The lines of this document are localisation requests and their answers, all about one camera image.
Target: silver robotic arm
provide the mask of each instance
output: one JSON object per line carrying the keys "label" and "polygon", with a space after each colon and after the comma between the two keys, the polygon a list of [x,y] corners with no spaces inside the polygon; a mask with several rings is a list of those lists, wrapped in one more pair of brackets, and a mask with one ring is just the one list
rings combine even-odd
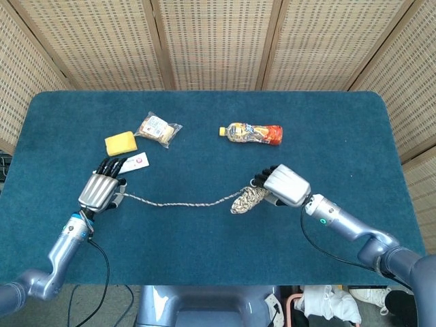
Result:
{"label": "silver robotic arm", "polygon": [[275,205],[304,206],[308,215],[349,241],[369,237],[358,259],[380,275],[394,275],[408,284],[414,291],[419,326],[436,326],[436,255],[422,257],[324,196],[311,195],[310,184],[285,165],[256,175],[254,185],[269,190],[267,200]]}
{"label": "silver robotic arm", "polygon": [[79,246],[93,235],[93,216],[108,208],[116,208],[123,196],[113,198],[117,187],[124,193],[125,179],[117,180],[125,159],[103,160],[79,197],[80,210],[73,213],[48,254],[52,264],[49,274],[26,270],[14,282],[0,286],[0,317],[21,309],[28,296],[51,300],[61,290],[68,266]]}

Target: plastic bottle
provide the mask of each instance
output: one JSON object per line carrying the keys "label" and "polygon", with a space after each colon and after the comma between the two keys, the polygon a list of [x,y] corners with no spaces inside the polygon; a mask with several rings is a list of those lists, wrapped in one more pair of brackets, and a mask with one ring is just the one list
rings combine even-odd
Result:
{"label": "plastic bottle", "polygon": [[283,128],[278,125],[254,126],[245,123],[232,123],[219,128],[220,136],[227,136],[233,142],[260,142],[271,145],[281,143]]}

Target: table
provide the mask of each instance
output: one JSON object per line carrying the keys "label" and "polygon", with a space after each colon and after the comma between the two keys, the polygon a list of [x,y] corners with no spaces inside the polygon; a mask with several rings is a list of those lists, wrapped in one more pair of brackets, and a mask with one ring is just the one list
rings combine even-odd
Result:
{"label": "table", "polygon": [[[213,202],[255,173],[285,164],[314,193],[424,253],[386,107],[372,92],[55,91],[35,96],[0,198],[0,280],[46,259],[91,172],[106,156],[104,138],[136,131],[148,111],[183,125],[165,149],[136,138],[150,166],[125,174],[127,192],[156,202]],[[280,146],[229,142],[220,126],[282,125]],[[232,215],[211,208],[155,208],[124,199],[96,216],[111,283],[142,285],[383,284],[385,279],[318,253],[300,230],[300,210],[261,203]],[[310,217],[308,233],[349,260],[348,243]],[[103,283],[103,258],[84,244],[70,283]]]}

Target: sneaker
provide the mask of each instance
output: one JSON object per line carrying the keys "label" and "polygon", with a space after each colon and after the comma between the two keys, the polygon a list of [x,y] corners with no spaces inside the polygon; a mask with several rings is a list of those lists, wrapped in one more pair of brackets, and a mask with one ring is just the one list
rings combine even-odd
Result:
{"label": "sneaker", "polygon": [[389,310],[384,305],[384,299],[386,298],[386,295],[391,291],[391,289],[388,288],[356,288],[353,290],[349,290],[349,293],[356,299],[371,303],[372,305],[377,305],[380,307],[380,314],[381,315],[387,315]]}

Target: yellow sponge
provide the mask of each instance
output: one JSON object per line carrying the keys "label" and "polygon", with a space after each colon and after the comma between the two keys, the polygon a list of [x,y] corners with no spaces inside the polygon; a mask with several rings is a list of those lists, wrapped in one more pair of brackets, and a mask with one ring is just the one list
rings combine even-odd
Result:
{"label": "yellow sponge", "polygon": [[135,136],[131,131],[105,138],[104,142],[106,143],[106,151],[110,156],[138,150]]}

